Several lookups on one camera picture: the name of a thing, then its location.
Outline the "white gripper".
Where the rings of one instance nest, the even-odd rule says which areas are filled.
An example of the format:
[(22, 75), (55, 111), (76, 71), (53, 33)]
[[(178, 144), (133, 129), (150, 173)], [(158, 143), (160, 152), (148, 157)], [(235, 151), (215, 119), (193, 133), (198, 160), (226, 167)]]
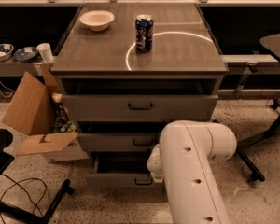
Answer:
[(150, 156), (147, 160), (147, 169), (155, 183), (163, 182), (163, 171), (161, 166), (161, 152), (160, 145), (157, 144), (152, 149)]

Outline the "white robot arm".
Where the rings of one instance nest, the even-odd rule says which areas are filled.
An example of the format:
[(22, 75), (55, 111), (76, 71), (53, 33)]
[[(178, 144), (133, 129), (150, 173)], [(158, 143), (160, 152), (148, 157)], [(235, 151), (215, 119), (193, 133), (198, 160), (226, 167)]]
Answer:
[(179, 120), (163, 128), (147, 168), (166, 187), (174, 224), (231, 224), (209, 161), (229, 159), (236, 147), (233, 131), (219, 123)]

